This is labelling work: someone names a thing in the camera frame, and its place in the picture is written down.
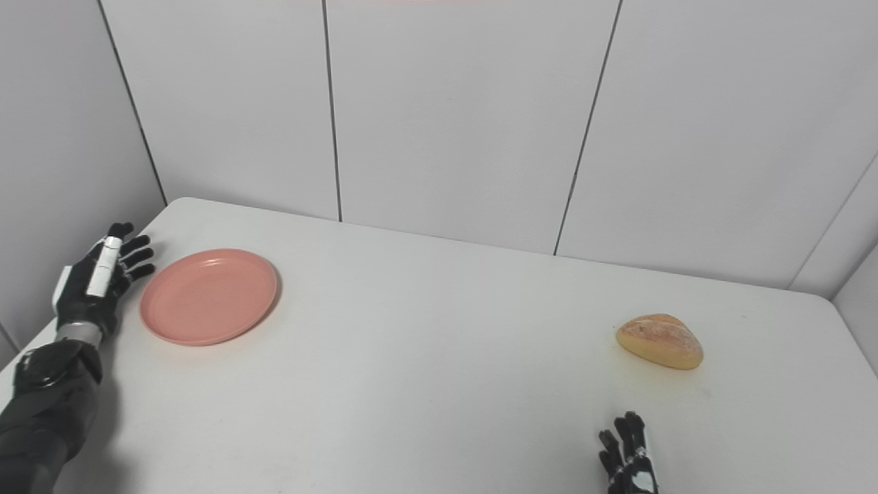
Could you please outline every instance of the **white tabletop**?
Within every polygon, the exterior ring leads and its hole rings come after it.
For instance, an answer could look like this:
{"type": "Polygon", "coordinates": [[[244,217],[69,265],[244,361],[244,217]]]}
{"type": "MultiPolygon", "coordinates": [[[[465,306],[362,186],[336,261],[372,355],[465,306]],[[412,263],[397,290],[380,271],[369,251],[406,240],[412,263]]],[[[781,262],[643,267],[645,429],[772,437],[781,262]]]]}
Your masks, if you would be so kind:
{"type": "Polygon", "coordinates": [[[146,231],[159,267],[246,249],[283,291],[251,332],[186,347],[144,329],[139,287],[59,494],[597,494],[597,432],[626,410],[665,494],[874,491],[878,379],[816,296],[204,200],[146,231]],[[617,345],[653,312],[700,368],[617,345]]]}

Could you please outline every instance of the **white wall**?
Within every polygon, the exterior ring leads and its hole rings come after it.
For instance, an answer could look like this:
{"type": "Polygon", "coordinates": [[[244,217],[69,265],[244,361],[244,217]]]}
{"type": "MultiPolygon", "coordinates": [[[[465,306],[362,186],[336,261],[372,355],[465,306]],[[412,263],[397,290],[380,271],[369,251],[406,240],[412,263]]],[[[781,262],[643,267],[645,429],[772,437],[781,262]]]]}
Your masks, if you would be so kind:
{"type": "Polygon", "coordinates": [[[863,261],[832,303],[878,373],[878,248],[863,261]]]}
{"type": "Polygon", "coordinates": [[[789,286],[878,151],[876,20],[626,0],[558,254],[789,286]]]}
{"type": "Polygon", "coordinates": [[[878,241],[878,166],[875,162],[878,156],[793,280],[791,290],[831,299],[878,241]]]}
{"type": "MultiPolygon", "coordinates": [[[[541,252],[618,5],[104,4],[171,199],[541,252]]],[[[878,239],[876,20],[625,0],[558,254],[831,296],[878,239]]]]}
{"type": "Polygon", "coordinates": [[[338,218],[320,0],[103,0],[168,200],[338,218]]]}
{"type": "Polygon", "coordinates": [[[552,253],[616,6],[327,2],[344,220],[552,253]]]}
{"type": "Polygon", "coordinates": [[[96,2],[0,2],[0,67],[0,320],[21,346],[61,267],[163,203],[96,2]]]}

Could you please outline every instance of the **panel seam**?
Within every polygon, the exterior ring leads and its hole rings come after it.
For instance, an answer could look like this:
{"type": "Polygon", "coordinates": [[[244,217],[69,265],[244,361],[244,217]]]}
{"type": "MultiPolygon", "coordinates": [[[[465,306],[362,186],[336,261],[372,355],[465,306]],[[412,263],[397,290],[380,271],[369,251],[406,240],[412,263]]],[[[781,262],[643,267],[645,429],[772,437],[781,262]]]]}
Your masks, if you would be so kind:
{"type": "Polygon", "coordinates": [[[615,37],[615,27],[619,24],[619,15],[622,13],[622,4],[624,0],[619,0],[615,9],[615,17],[613,18],[613,27],[609,32],[609,40],[607,41],[607,50],[604,52],[603,62],[601,63],[601,73],[598,75],[598,83],[594,87],[594,97],[592,98],[592,107],[588,111],[588,121],[586,122],[586,131],[582,135],[582,144],[579,146],[579,157],[576,159],[576,168],[573,169],[573,178],[570,183],[570,191],[567,193],[567,202],[564,206],[564,214],[561,216],[561,227],[558,229],[558,238],[555,240],[555,250],[553,256],[558,254],[558,246],[561,244],[561,235],[564,234],[564,226],[567,223],[567,213],[570,211],[570,202],[573,199],[573,191],[576,188],[576,180],[579,177],[579,167],[582,165],[582,156],[586,150],[586,141],[588,140],[588,132],[592,128],[592,119],[594,118],[594,108],[598,103],[598,95],[601,92],[601,84],[603,83],[604,72],[607,70],[607,60],[609,60],[609,52],[613,47],[613,38],[615,37]]]}
{"type": "Polygon", "coordinates": [[[829,224],[826,225],[826,229],[824,230],[823,234],[814,243],[814,247],[811,248],[810,252],[808,252],[808,255],[805,256],[805,260],[802,262],[802,265],[799,266],[798,271],[795,272],[795,274],[793,275],[793,278],[787,284],[787,290],[789,290],[793,286],[793,284],[795,283],[795,280],[799,277],[800,274],[802,274],[802,270],[805,269],[805,266],[808,265],[808,261],[811,260],[811,257],[814,256],[814,252],[817,251],[817,247],[819,247],[820,244],[823,242],[824,238],[826,238],[826,234],[829,233],[829,230],[832,228],[832,225],[835,223],[835,221],[841,215],[841,212],[845,210],[845,206],[847,206],[847,202],[849,200],[851,200],[853,193],[856,192],[857,188],[860,186],[860,182],[863,181],[863,178],[866,176],[867,173],[869,173],[869,170],[872,169],[872,165],[874,164],[875,159],[878,159],[878,152],[875,152],[875,154],[872,156],[872,161],[869,162],[869,164],[866,166],[866,169],[860,174],[860,177],[857,178],[857,181],[853,184],[853,187],[851,187],[850,192],[847,193],[847,197],[845,197],[845,200],[842,201],[841,206],[838,208],[838,211],[835,212],[835,215],[832,216],[832,219],[829,221],[829,224]]]}
{"type": "Polygon", "coordinates": [[[131,104],[131,109],[134,111],[134,119],[137,120],[137,128],[140,130],[140,139],[143,141],[143,147],[147,151],[149,166],[153,169],[155,183],[159,187],[159,194],[162,195],[162,202],[166,207],[168,205],[168,196],[165,195],[162,180],[159,178],[159,171],[155,168],[155,160],[153,159],[152,149],[149,148],[149,142],[147,142],[147,135],[143,132],[143,124],[140,122],[140,113],[137,111],[137,105],[134,103],[134,95],[131,93],[131,85],[128,83],[128,76],[125,74],[125,68],[122,67],[122,59],[119,57],[119,49],[116,48],[116,39],[113,38],[112,29],[110,29],[110,21],[107,20],[103,0],[97,0],[97,7],[101,11],[101,19],[104,21],[104,28],[107,31],[107,36],[110,38],[113,56],[116,57],[116,64],[119,66],[119,73],[122,75],[122,82],[125,84],[125,91],[128,94],[128,102],[131,104]]]}
{"type": "Polygon", "coordinates": [[[321,1],[323,5],[323,40],[327,51],[327,84],[329,88],[329,122],[332,125],[332,152],[335,160],[335,200],[338,204],[338,221],[342,222],[342,181],[338,171],[338,138],[335,131],[335,94],[332,84],[332,56],[329,53],[329,16],[327,14],[327,0],[321,1]]]}

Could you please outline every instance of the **bread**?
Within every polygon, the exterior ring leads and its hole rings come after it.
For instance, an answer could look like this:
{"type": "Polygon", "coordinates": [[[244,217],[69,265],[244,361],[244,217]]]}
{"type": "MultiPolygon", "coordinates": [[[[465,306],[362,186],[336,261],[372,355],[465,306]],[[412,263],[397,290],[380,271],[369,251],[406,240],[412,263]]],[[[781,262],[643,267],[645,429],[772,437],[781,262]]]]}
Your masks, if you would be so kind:
{"type": "Polygon", "coordinates": [[[640,316],[623,324],[615,339],[636,356],[675,369],[694,369],[704,360],[702,344],[692,331],[668,314],[640,316]]]}

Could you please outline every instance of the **pink plate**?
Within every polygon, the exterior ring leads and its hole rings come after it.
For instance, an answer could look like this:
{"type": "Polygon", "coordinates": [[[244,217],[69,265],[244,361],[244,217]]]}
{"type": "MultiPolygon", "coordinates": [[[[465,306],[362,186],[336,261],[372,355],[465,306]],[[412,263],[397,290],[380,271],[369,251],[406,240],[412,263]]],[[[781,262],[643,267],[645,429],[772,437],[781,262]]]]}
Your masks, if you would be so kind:
{"type": "Polygon", "coordinates": [[[155,275],[140,299],[140,318],[157,337],[213,345],[249,330],[277,294],[274,267],[252,252],[204,251],[155,275]]]}

